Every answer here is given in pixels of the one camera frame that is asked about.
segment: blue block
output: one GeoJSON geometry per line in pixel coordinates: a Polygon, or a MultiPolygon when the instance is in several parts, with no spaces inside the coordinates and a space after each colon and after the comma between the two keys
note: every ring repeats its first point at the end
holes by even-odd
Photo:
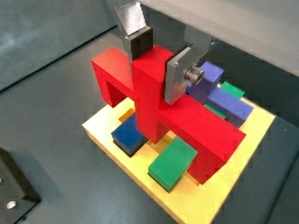
{"type": "Polygon", "coordinates": [[[200,69],[204,71],[201,81],[197,85],[188,83],[185,94],[189,95],[196,102],[204,104],[210,91],[220,82],[220,76],[224,70],[208,61],[204,62],[200,69]]]}
{"type": "Polygon", "coordinates": [[[116,146],[132,157],[148,139],[136,129],[136,114],[132,114],[110,133],[116,146]]]}
{"type": "Polygon", "coordinates": [[[237,128],[248,119],[253,109],[236,96],[217,87],[210,92],[206,103],[228,117],[228,122],[237,128]]]}

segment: wooden base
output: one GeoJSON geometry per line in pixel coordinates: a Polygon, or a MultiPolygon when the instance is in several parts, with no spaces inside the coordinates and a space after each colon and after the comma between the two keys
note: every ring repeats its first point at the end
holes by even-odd
{"type": "Polygon", "coordinates": [[[105,106],[82,124],[92,141],[178,223],[210,223],[274,119],[260,107],[246,103],[254,107],[240,127],[246,137],[228,162],[204,185],[185,173],[170,192],[158,186],[146,172],[174,134],[168,132],[157,144],[148,142],[130,158],[113,144],[110,132],[133,113],[133,102],[126,98],[114,108],[105,106]]]}

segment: green block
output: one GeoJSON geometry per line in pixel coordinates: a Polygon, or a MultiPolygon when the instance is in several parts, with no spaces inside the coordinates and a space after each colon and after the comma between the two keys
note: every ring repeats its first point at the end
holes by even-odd
{"type": "Polygon", "coordinates": [[[204,104],[202,107],[206,108],[220,118],[222,118],[222,119],[226,118],[226,116],[218,110],[216,110],[209,104],[204,104]]]}
{"type": "Polygon", "coordinates": [[[169,192],[189,167],[197,151],[176,137],[148,167],[148,174],[169,192]]]}
{"type": "Polygon", "coordinates": [[[237,98],[240,98],[244,95],[244,91],[241,89],[238,89],[237,87],[234,87],[233,85],[230,85],[228,82],[224,81],[224,83],[220,85],[220,88],[222,90],[225,90],[228,93],[230,93],[232,95],[234,95],[237,98]]]}

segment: red arch block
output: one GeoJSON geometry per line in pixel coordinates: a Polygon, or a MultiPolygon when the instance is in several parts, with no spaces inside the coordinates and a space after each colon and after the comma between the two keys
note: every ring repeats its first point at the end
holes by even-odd
{"type": "Polygon", "coordinates": [[[126,56],[113,48],[92,60],[92,66],[106,103],[113,107],[125,96],[134,101],[136,125],[146,138],[156,143],[170,130],[198,152],[188,173],[202,184],[226,163],[245,134],[188,95],[173,105],[164,102],[164,62],[170,56],[156,46],[132,62],[133,77],[126,56]]]}

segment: purple block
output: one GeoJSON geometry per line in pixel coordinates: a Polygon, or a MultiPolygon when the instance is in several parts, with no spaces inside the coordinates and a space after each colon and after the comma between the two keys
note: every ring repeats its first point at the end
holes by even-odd
{"type": "Polygon", "coordinates": [[[217,87],[210,92],[206,103],[225,114],[228,122],[237,128],[248,119],[253,109],[236,96],[217,87]]]}
{"type": "Polygon", "coordinates": [[[194,101],[204,104],[210,91],[220,82],[220,76],[224,70],[208,61],[204,62],[200,69],[204,71],[201,81],[197,85],[188,83],[185,94],[189,95],[194,101]]]}

